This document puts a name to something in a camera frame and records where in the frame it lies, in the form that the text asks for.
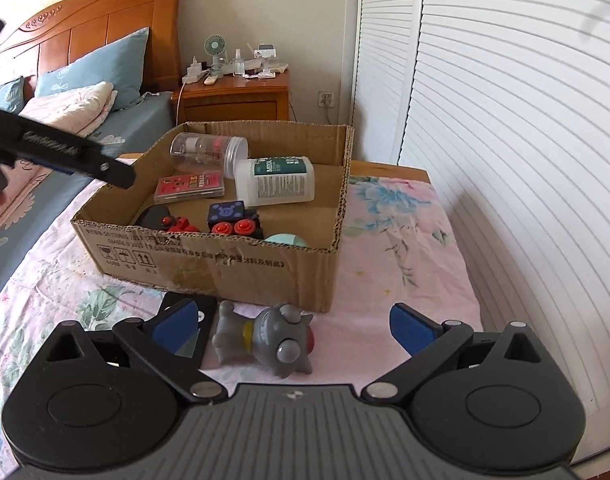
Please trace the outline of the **light blue round case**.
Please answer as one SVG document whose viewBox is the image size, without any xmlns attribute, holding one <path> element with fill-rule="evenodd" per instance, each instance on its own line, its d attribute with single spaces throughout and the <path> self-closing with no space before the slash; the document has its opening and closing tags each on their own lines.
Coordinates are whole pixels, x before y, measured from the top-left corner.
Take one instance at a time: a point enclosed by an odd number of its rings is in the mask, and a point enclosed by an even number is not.
<svg viewBox="0 0 610 480">
<path fill-rule="evenodd" d="M 284 244 L 295 247 L 307 247 L 308 244 L 302 237 L 291 233 L 273 234 L 265 238 L 267 243 Z"/>
</svg>

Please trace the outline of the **red playing card case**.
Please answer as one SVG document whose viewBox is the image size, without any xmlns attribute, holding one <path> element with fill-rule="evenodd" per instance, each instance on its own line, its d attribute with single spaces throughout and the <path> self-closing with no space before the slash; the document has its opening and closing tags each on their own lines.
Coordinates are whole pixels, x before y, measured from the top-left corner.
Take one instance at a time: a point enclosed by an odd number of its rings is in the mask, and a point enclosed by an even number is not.
<svg viewBox="0 0 610 480">
<path fill-rule="evenodd" d="M 220 170 L 202 170 L 197 174 L 178 174 L 160 178 L 153 195 L 156 205 L 225 195 L 225 182 Z"/>
</svg>

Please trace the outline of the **clear jar with white lid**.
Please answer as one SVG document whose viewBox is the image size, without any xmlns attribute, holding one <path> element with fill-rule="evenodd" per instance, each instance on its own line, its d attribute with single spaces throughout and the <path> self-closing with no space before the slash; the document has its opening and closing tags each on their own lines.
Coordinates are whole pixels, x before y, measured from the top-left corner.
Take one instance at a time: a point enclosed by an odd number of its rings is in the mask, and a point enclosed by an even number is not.
<svg viewBox="0 0 610 480">
<path fill-rule="evenodd" d="M 235 167 L 249 157 L 249 144 L 241 136 L 179 133 L 171 141 L 169 155 L 178 171 L 192 174 L 209 168 L 219 169 L 226 179 L 233 180 Z"/>
</svg>

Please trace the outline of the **blue pillow left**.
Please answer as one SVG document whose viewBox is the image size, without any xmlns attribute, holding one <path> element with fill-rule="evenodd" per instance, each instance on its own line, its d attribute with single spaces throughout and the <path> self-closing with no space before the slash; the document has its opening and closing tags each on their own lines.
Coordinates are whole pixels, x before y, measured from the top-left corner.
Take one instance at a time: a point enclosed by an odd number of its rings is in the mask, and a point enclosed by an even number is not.
<svg viewBox="0 0 610 480">
<path fill-rule="evenodd" d="M 17 115 L 24 106 L 23 76 L 19 76 L 0 86 L 0 110 Z"/>
</svg>

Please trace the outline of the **blue pillow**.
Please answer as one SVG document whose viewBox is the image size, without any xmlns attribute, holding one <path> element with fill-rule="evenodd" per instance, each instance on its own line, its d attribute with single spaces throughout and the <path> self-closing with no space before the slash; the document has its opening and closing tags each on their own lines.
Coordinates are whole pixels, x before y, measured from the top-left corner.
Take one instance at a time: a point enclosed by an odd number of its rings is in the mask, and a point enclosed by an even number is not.
<svg viewBox="0 0 610 480">
<path fill-rule="evenodd" d="M 0 86 L 0 110 L 17 115 L 24 106 L 23 76 L 19 76 Z"/>
<path fill-rule="evenodd" d="M 117 91 L 114 110 L 130 106 L 140 98 L 148 27 L 96 49 L 58 70 L 37 79 L 35 96 L 51 96 L 68 90 L 111 82 Z"/>
</svg>

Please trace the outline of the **pink floral quilt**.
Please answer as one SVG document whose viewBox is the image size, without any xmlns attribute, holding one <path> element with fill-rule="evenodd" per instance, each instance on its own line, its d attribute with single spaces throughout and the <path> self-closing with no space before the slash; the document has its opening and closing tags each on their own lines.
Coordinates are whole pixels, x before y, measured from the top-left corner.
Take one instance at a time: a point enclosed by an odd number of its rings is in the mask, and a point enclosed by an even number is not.
<svg viewBox="0 0 610 480">
<path fill-rule="evenodd" d="M 36 96 L 30 99 L 20 116 L 88 138 L 110 114 L 118 91 L 114 84 L 101 81 L 92 86 Z M 28 215 L 35 203 L 34 191 L 51 174 L 51 170 L 19 160 L 10 168 L 0 165 L 6 177 L 0 203 L 0 233 Z"/>
</svg>

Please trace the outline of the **floral pink tablecloth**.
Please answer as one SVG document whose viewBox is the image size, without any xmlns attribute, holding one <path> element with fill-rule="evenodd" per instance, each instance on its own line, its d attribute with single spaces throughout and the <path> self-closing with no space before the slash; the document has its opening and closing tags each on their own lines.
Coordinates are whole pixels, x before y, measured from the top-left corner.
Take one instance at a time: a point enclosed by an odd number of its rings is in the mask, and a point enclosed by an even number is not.
<svg viewBox="0 0 610 480">
<path fill-rule="evenodd" d="M 0 478 L 16 466 L 1 429 L 2 406 L 55 326 L 75 320 L 87 330 L 107 330 L 128 316 L 151 318 L 162 301 L 158 290 L 96 270 L 70 223 L 94 191 L 89 184 L 49 222 L 0 294 Z M 403 362 L 405 351 L 389 330 L 397 302 L 435 321 L 481 324 L 465 260 L 434 188 L 353 177 L 333 304 L 311 324 L 313 372 L 295 374 L 292 382 L 361 388 Z"/>
</svg>

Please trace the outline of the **red toy train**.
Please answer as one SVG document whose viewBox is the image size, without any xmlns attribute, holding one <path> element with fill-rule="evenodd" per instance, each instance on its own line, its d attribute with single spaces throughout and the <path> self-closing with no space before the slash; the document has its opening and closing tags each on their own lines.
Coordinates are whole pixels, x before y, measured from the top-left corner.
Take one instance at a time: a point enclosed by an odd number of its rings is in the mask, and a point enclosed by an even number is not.
<svg viewBox="0 0 610 480">
<path fill-rule="evenodd" d="M 185 217 L 165 216 L 161 220 L 161 227 L 165 232 L 199 232 Z"/>
</svg>

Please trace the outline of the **dark key fob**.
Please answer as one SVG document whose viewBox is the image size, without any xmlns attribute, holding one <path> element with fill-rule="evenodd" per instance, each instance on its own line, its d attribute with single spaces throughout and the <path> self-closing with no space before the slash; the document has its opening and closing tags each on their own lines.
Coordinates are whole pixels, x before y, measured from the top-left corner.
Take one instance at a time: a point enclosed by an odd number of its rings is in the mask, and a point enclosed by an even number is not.
<svg viewBox="0 0 610 480">
<path fill-rule="evenodd" d="M 168 230 L 171 223 L 173 223 L 171 213 L 165 205 L 153 205 L 146 208 L 134 222 L 136 226 L 157 231 Z"/>
</svg>

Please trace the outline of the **black cube toy red wheels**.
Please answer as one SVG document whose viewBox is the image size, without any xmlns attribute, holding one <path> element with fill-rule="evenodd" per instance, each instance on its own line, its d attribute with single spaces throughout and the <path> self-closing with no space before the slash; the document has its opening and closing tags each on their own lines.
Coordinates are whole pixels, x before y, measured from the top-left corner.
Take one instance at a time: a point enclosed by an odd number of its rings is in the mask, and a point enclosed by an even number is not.
<svg viewBox="0 0 610 480">
<path fill-rule="evenodd" d="M 212 234 L 264 238 L 257 210 L 245 207 L 243 200 L 213 203 L 207 211 L 207 226 Z"/>
</svg>

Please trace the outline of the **blue bed sheet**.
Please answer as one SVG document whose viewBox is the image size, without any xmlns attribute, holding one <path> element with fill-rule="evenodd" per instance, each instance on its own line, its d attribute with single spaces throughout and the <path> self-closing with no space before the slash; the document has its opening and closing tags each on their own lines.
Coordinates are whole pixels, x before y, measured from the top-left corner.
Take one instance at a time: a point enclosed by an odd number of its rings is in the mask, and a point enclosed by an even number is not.
<svg viewBox="0 0 610 480">
<path fill-rule="evenodd" d="M 130 107 L 108 114 L 90 139 L 103 145 L 105 155 L 117 157 L 148 151 L 173 127 L 171 94 L 145 93 Z M 53 171 L 29 193 L 24 214 L 0 231 L 0 292 L 26 252 L 90 182 L 82 174 Z"/>
</svg>

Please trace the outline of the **wooden bed headboard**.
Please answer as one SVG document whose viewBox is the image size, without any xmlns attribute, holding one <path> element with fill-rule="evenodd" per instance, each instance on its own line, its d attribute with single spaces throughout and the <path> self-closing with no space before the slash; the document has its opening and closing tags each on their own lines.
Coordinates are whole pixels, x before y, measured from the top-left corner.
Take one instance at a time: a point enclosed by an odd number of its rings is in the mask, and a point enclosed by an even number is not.
<svg viewBox="0 0 610 480">
<path fill-rule="evenodd" d="M 179 87 L 180 0 L 62 0 L 52 3 L 0 42 L 0 80 L 25 76 L 33 92 L 37 77 L 146 27 L 150 31 L 141 89 Z"/>
</svg>

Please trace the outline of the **blue pillow right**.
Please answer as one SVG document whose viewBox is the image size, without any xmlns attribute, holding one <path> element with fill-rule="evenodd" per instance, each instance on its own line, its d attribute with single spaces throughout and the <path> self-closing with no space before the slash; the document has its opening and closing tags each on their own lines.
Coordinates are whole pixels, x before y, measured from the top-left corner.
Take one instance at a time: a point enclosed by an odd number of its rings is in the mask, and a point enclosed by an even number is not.
<svg viewBox="0 0 610 480">
<path fill-rule="evenodd" d="M 111 82 L 117 91 L 114 110 L 130 106 L 140 98 L 148 27 L 96 49 L 58 70 L 37 79 L 35 96 L 51 96 L 68 90 Z"/>
</svg>

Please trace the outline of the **cardboard box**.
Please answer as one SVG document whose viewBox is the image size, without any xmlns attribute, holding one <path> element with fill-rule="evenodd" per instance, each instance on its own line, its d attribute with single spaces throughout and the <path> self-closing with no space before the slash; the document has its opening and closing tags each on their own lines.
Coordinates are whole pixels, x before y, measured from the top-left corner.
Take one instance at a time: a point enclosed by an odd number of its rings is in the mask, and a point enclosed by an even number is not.
<svg viewBox="0 0 610 480">
<path fill-rule="evenodd" d="M 315 170 L 309 203 L 262 206 L 265 235 L 295 234 L 297 247 L 261 238 L 209 233 L 207 198 L 169 207 L 193 232 L 137 226 L 153 203 L 160 178 L 175 172 L 169 147 L 179 133 L 242 136 L 253 157 L 303 155 Z M 168 292 L 198 292 L 271 306 L 291 302 L 311 312 L 331 309 L 347 206 L 354 130 L 303 122 L 185 122 L 171 129 L 131 166 L 136 181 L 122 190 L 104 185 L 75 214 L 72 226 L 100 272 Z"/>
</svg>

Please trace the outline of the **white plastic bottle green label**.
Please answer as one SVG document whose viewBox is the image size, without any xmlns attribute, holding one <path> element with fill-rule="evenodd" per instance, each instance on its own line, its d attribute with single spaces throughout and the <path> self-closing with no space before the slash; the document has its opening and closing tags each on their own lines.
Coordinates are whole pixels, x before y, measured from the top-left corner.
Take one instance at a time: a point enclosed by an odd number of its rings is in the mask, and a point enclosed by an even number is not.
<svg viewBox="0 0 610 480">
<path fill-rule="evenodd" d="M 235 167 L 237 199 L 247 207 L 311 202 L 315 180 L 306 156 L 249 158 Z"/>
</svg>

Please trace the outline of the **white power strip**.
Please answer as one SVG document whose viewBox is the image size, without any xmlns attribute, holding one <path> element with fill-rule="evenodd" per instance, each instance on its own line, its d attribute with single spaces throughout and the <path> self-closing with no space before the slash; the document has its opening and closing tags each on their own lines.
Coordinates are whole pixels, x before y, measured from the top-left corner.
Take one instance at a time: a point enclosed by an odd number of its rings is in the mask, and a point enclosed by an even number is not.
<svg viewBox="0 0 610 480">
<path fill-rule="evenodd" d="M 191 64 L 188 66 L 186 75 L 183 76 L 181 81 L 183 84 L 195 84 L 199 82 L 204 76 L 209 74 L 209 66 L 199 62 L 197 58 L 192 58 Z"/>
</svg>

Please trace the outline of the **small green desk fan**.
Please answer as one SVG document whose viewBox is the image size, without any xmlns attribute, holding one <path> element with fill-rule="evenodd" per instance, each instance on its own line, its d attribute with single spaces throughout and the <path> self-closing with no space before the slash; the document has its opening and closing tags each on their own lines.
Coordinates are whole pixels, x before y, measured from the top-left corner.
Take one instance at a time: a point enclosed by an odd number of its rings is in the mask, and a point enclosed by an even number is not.
<svg viewBox="0 0 610 480">
<path fill-rule="evenodd" d="M 221 58 L 227 48 L 226 39 L 220 35 L 208 36 L 204 41 L 204 50 L 212 58 L 211 75 L 214 77 L 223 76 L 223 64 Z"/>
</svg>

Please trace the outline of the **wooden nightstand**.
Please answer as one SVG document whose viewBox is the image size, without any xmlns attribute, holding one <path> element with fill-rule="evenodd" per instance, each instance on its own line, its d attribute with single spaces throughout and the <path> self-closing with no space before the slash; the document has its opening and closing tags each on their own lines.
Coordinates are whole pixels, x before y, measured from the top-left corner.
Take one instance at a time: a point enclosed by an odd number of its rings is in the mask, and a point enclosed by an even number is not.
<svg viewBox="0 0 610 480">
<path fill-rule="evenodd" d="M 224 76 L 215 84 L 186 84 L 171 97 L 177 124 L 234 120 L 290 120 L 290 74 L 273 79 Z"/>
</svg>

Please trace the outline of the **clear spray bottle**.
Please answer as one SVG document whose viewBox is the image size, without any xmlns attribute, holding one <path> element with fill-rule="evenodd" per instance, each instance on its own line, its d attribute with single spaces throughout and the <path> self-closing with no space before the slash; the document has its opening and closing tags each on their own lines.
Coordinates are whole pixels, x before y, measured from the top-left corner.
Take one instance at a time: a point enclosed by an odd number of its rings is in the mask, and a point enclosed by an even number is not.
<svg viewBox="0 0 610 480">
<path fill-rule="evenodd" d="M 245 60 L 242 56 L 241 50 L 239 48 L 235 49 L 235 57 L 232 60 L 233 62 L 233 75 L 235 77 L 245 77 Z"/>
</svg>

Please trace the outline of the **white louvered closet door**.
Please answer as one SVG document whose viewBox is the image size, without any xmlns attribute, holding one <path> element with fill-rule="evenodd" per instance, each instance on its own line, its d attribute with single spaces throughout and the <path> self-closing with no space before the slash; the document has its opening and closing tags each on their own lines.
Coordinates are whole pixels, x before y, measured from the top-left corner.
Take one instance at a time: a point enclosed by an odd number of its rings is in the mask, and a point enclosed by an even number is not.
<svg viewBox="0 0 610 480">
<path fill-rule="evenodd" d="M 486 326 L 529 322 L 610 453 L 610 0 L 358 0 L 358 153 L 427 170 Z"/>
</svg>

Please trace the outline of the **wall power outlet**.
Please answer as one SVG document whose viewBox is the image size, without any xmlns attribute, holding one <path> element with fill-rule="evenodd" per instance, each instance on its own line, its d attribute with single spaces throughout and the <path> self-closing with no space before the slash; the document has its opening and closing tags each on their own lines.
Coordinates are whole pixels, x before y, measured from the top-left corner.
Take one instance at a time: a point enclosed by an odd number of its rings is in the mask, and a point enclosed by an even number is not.
<svg viewBox="0 0 610 480">
<path fill-rule="evenodd" d="M 334 107 L 334 93 L 331 91 L 319 91 L 318 106 L 324 108 Z"/>
</svg>

